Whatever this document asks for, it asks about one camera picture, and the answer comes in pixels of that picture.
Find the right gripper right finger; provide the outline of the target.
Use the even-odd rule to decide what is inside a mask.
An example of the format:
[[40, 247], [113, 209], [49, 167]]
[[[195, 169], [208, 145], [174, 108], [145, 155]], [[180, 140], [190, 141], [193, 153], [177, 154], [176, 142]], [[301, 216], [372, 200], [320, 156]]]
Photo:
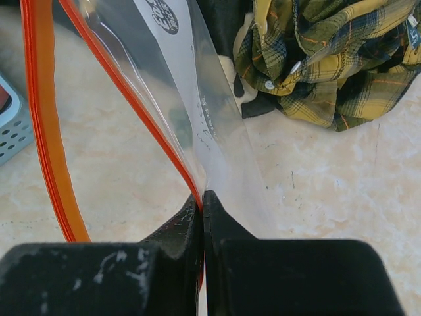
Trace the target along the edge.
[[203, 198], [209, 315], [402, 315], [384, 264], [360, 240], [263, 240]]

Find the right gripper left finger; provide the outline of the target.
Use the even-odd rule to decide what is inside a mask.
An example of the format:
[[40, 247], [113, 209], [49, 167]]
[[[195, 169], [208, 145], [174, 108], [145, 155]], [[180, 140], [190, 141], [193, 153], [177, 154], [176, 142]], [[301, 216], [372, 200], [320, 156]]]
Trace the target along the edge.
[[17, 245], [1, 259], [1, 314], [196, 315], [202, 241], [190, 197], [139, 242]]

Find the clear zip bag orange zipper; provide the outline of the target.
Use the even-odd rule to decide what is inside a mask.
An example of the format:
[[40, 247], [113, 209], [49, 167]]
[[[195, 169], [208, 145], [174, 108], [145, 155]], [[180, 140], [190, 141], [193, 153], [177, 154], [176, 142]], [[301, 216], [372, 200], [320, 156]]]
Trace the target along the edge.
[[[161, 146], [199, 205], [213, 191], [258, 238], [276, 217], [249, 135], [194, 1], [61, 1], [66, 16]], [[28, 101], [39, 162], [64, 238], [87, 242], [55, 99], [51, 1], [20, 4]]]

